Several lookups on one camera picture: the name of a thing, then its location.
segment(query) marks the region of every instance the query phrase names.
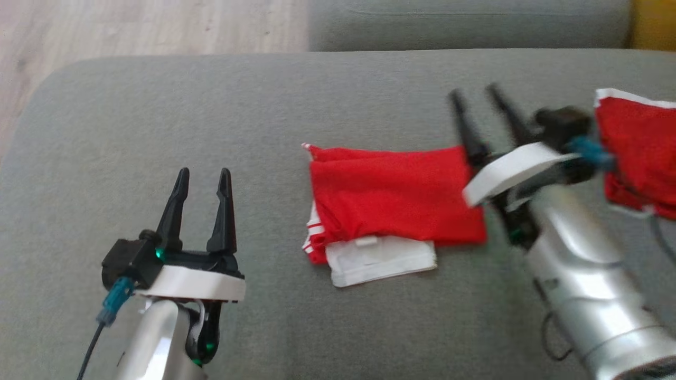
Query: gray couch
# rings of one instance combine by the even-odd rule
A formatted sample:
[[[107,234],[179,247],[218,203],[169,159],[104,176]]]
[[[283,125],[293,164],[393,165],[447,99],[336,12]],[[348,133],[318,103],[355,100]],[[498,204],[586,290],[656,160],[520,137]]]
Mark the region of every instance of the gray couch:
[[[312,51],[623,47],[631,0],[310,0]]]
[[[457,144],[446,95],[461,88],[483,136],[508,149],[483,91],[493,80],[527,113],[590,112],[599,87],[673,98],[674,67],[674,53],[489,49],[128,57],[60,70],[21,115],[0,168],[1,377],[75,378],[108,249],[157,225],[182,166],[191,188],[181,238],[203,249],[226,166],[247,297],[225,308],[210,378],[583,379],[575,358],[542,352],[545,310],[489,208],[489,241],[439,250],[437,270],[334,288],[301,251],[312,194],[300,145]],[[645,221],[609,210],[600,178],[575,191],[676,329],[676,270]],[[103,332],[85,379],[112,378],[140,307],[130,301]]]

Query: green led light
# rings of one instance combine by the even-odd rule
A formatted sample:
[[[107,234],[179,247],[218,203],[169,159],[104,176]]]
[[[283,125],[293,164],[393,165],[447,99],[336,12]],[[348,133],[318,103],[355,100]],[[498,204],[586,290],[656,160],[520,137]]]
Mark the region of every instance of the green led light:
[[[164,261],[164,250],[162,248],[156,248],[155,255],[157,255],[160,260]]]

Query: folded red cloth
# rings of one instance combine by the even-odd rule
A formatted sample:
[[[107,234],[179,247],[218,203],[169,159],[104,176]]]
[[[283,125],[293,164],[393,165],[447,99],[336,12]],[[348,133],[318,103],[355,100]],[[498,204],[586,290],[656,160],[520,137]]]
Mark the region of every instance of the folded red cloth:
[[[420,152],[306,148],[324,227],[311,236],[313,247],[368,235],[437,245],[486,240],[481,208],[469,208],[462,197],[470,179],[462,147]]]
[[[648,201],[658,215],[676,219],[676,103],[597,90],[596,120],[621,173],[606,175],[608,200],[635,209]]]

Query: white fabric tag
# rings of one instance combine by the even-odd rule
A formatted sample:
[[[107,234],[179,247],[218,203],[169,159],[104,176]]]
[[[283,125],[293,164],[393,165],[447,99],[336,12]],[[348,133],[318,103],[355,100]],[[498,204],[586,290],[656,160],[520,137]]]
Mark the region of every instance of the white fabric tag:
[[[383,236],[375,243],[358,245],[356,240],[327,245],[331,280],[336,287],[437,268],[432,241]]]

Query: silver robot arm segment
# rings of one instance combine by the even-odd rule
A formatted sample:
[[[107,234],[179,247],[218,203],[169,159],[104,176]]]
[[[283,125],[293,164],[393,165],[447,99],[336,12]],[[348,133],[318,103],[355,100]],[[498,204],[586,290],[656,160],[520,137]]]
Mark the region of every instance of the silver robot arm segment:
[[[562,185],[529,208],[540,234],[526,260],[555,321],[597,380],[676,372],[676,341],[647,307],[616,241]]]

